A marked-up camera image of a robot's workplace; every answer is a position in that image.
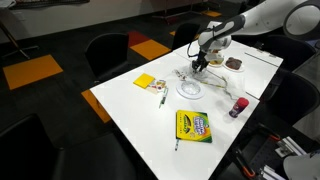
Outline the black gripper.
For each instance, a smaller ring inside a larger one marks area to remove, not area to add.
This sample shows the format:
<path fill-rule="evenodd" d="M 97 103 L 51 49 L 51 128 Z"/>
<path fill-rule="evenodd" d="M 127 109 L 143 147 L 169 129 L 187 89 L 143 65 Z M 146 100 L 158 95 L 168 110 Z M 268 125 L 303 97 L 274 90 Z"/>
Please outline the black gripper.
<path fill-rule="evenodd" d="M 206 53 L 200 51 L 197 55 L 197 59 L 192 61 L 192 72 L 197 72 L 197 68 L 200 67 L 199 72 L 202 72 L 208 65 L 208 61 L 205 59 Z"/>

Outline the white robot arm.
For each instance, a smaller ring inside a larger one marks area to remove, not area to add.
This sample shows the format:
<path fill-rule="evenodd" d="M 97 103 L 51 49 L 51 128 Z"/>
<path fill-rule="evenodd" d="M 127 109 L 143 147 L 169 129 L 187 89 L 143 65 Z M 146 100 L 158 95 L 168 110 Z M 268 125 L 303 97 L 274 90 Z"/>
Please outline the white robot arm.
<path fill-rule="evenodd" d="M 207 67 L 205 58 L 226 49 L 232 35 L 260 35 L 277 28 L 295 40 L 320 37 L 320 0 L 265 0 L 261 4 L 220 23 L 210 23 L 198 38 L 199 53 L 191 67 L 195 73 Z"/>

